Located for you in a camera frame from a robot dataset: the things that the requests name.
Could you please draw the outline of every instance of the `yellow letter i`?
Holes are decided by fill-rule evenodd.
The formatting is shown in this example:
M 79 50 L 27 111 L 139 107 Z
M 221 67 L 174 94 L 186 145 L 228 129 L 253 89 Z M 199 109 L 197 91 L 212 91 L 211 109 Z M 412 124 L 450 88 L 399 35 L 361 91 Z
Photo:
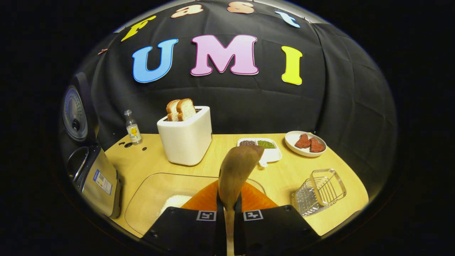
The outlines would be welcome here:
M 300 57 L 303 56 L 302 53 L 289 46 L 282 46 L 281 50 L 286 53 L 286 71 L 281 76 L 281 79 L 291 84 L 301 85 Z

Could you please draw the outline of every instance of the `metal basket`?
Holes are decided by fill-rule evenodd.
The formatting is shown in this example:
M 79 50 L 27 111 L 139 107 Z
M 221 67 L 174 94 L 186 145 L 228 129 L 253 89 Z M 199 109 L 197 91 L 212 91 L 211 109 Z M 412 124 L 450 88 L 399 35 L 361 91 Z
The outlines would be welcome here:
M 292 195 L 293 205 L 302 216 L 322 211 L 346 195 L 346 188 L 334 169 L 314 170 Z

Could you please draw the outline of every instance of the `appliance label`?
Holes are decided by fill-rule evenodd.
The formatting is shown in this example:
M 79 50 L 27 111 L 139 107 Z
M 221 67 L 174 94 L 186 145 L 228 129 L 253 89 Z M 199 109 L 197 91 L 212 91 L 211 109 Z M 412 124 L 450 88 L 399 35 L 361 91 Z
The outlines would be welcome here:
M 95 181 L 98 184 L 98 186 L 100 186 L 100 188 L 106 191 L 106 193 L 111 195 L 112 184 L 101 174 L 100 170 L 96 169 L 93 181 Z

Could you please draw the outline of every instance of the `pink letter m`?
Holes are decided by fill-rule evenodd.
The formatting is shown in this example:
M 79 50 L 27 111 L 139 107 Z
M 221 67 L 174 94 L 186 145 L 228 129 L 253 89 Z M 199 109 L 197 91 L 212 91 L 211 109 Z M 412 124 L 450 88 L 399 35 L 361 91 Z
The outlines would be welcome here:
M 191 70 L 194 76 L 205 76 L 212 73 L 208 57 L 220 73 L 223 73 L 232 57 L 235 56 L 231 72 L 238 75 L 256 75 L 259 69 L 254 65 L 253 46 L 258 39 L 254 36 L 237 35 L 224 48 L 214 35 L 203 35 L 193 38 L 196 43 L 196 66 Z

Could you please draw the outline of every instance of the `toast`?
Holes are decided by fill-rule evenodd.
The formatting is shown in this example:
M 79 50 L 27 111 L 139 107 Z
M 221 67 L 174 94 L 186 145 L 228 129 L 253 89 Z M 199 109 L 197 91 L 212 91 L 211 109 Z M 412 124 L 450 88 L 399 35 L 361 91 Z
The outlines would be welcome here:
M 191 99 L 183 99 L 177 103 L 177 118 L 179 121 L 185 121 L 196 114 L 196 108 Z
M 177 104 L 179 102 L 180 100 L 173 100 L 167 104 L 166 111 L 168 121 L 178 121 Z

